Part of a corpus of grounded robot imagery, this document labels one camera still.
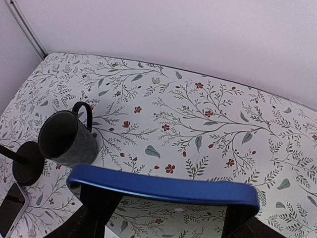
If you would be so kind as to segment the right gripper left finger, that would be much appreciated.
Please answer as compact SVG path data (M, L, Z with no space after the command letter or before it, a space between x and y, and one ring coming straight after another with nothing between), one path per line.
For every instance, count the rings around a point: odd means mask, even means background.
M91 185L81 185L83 205L50 238L103 238L105 226L121 201L121 193Z

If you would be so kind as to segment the phone with blue case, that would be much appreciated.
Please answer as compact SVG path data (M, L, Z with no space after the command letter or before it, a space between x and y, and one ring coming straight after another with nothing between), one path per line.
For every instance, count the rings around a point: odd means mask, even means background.
M222 238L228 206L260 209L257 191L228 181L193 181L150 177L78 165L67 186L80 200L81 185L121 193L108 223L133 238Z

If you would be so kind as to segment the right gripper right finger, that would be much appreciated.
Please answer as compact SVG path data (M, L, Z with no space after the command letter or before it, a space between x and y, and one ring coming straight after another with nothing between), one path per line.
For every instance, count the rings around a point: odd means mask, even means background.
M246 206L228 206L222 231L223 238L279 238L280 233L254 216Z

